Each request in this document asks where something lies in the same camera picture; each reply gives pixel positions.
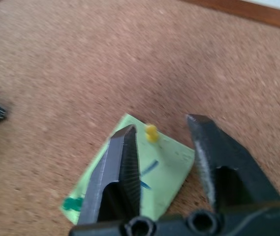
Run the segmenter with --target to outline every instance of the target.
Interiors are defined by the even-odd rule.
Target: metal serrations
[[[78,225],[135,217],[140,209],[136,129],[118,130],[92,172]]]
[[[140,214],[141,182],[138,164],[138,153],[135,132],[129,132],[124,137],[119,180],[131,207],[136,215]]]
[[[197,168],[215,211],[235,206],[280,203],[280,195],[250,153],[208,117],[188,115]]]

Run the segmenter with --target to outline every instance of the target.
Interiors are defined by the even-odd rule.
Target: green sticky note
[[[112,134],[130,124],[135,124],[137,129],[142,190],[141,215],[157,220],[166,212],[190,172],[194,151],[162,133],[159,133],[156,143],[149,143],[145,138],[145,124],[128,114],[120,120]],[[62,212],[73,224],[78,221],[91,174],[106,148],[107,142],[61,206]]]

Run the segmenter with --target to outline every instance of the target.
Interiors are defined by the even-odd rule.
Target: screw hole
[[[150,228],[146,222],[137,221],[131,226],[132,236],[145,236],[148,234]]]
[[[146,217],[133,218],[126,226],[128,236],[151,236],[154,232],[154,223]]]
[[[208,232],[213,226],[213,222],[206,214],[199,214],[193,219],[193,225],[200,232]]]
[[[189,227],[200,235],[214,234],[218,229],[215,216],[206,210],[193,212],[187,219]]]

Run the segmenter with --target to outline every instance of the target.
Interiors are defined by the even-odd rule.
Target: yellow push pin
[[[155,125],[148,124],[145,126],[145,137],[147,141],[151,143],[156,143],[158,141],[159,135]]]

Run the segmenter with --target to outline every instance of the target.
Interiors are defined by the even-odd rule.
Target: cork surface
[[[191,145],[186,113],[280,192],[280,29],[176,0],[0,1],[0,236],[67,235],[58,210],[125,113]],[[170,213],[207,207],[193,170]]]

